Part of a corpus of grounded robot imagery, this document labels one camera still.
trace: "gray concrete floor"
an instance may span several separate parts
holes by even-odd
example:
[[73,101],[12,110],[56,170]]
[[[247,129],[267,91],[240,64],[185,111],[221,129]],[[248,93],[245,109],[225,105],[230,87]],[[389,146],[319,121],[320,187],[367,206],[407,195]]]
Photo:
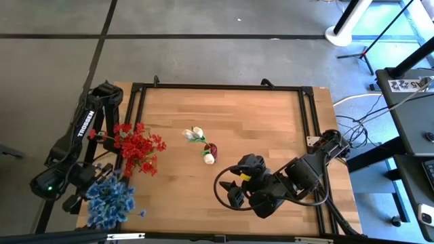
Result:
[[[109,0],[2,1],[0,33],[100,33],[109,5]],[[375,3],[355,32],[376,35],[382,30],[379,26],[398,11],[396,5]],[[124,0],[118,3],[109,33],[322,35],[340,15],[335,3],[314,0]],[[373,18],[381,24],[375,24]],[[396,25],[388,35],[412,35],[405,19]],[[348,47],[335,47],[324,40],[107,40],[94,85],[106,79],[151,82],[153,75],[168,83],[258,84],[268,78],[276,85],[330,87],[333,101],[337,101],[366,93],[374,82],[362,61],[336,59],[359,53],[369,44],[355,41]],[[66,131],[95,47],[96,40],[0,39],[0,143],[26,153],[23,160],[0,157],[0,235],[32,232],[41,201],[30,192],[28,182],[44,168],[50,148]],[[417,48],[415,42],[380,42],[368,56],[374,69],[379,69],[395,66]],[[426,60],[419,66],[429,67]],[[348,101],[336,107],[336,114],[361,117],[375,100]],[[375,142],[396,136],[390,115],[367,128]],[[61,202],[47,231],[75,227],[76,217],[62,212]],[[375,203],[381,203],[376,207],[382,209],[391,202],[382,198]],[[369,208],[359,210],[363,216],[370,212]],[[412,240],[408,232],[401,235],[399,229],[388,231],[386,224],[378,228],[373,224],[374,220],[362,220],[366,234]],[[411,224],[417,232],[417,223]]]

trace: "artificial red flowers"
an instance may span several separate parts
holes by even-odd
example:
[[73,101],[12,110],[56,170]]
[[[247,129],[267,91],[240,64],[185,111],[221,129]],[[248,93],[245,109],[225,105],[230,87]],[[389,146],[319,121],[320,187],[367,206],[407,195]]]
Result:
[[154,176],[157,173],[155,168],[157,156],[154,153],[156,151],[163,152],[167,147],[161,136],[149,134],[147,138],[143,137],[143,123],[136,125],[136,131],[132,131],[132,126],[128,124],[115,125],[113,131],[115,137],[111,138],[106,133],[97,134],[93,129],[90,131],[90,138],[102,136],[104,140],[110,138],[115,141],[115,148],[120,148],[122,157],[127,160],[123,171],[124,176],[131,177],[136,167],[139,168],[139,171],[151,173]]

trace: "wooden tabletop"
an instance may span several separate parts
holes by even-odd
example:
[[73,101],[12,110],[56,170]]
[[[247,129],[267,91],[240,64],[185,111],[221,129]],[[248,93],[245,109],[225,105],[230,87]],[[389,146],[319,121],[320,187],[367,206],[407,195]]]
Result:
[[[123,89],[119,107],[121,121],[125,118],[132,83],[116,82]],[[314,87],[315,104],[321,132],[337,129],[330,91]],[[135,120],[138,97],[134,103]],[[308,108],[309,125],[313,128]],[[142,122],[152,134],[159,134],[167,143],[165,152],[157,153],[158,173],[155,176],[134,174],[136,211],[146,209],[143,220],[129,215],[121,225],[132,232],[215,233],[233,235],[305,235],[319,234],[314,207],[285,202],[270,217],[261,219],[253,211],[233,211],[217,202],[212,187],[216,175],[242,156],[254,153],[264,157],[275,171],[294,157],[306,153],[298,94],[293,91],[244,91],[215,89],[147,89]],[[203,145],[187,143],[181,132],[191,126],[201,127],[208,142],[218,147],[217,162],[206,165]],[[103,153],[98,146],[96,156]],[[109,154],[98,162],[114,163]],[[346,166],[334,160],[329,166],[332,194],[336,206],[351,226],[361,232],[359,216]],[[221,180],[241,179],[233,174]],[[226,192],[218,187],[220,197]],[[330,221],[325,206],[325,227]],[[83,202],[77,227],[85,225],[87,207]]]

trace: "white flower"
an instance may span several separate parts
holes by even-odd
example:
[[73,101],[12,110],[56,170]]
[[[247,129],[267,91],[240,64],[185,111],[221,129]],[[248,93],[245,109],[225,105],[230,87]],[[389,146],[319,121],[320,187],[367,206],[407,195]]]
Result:
[[211,153],[208,153],[207,155],[203,156],[203,160],[205,161],[206,164],[213,164],[216,161]]
[[203,130],[200,127],[194,127],[193,128],[193,136],[197,139],[200,139],[203,137]]
[[195,137],[194,137],[194,135],[193,135],[193,132],[192,132],[191,130],[189,130],[189,129],[185,129],[185,130],[182,132],[182,135],[183,135],[187,140],[193,140],[193,139],[195,139]]

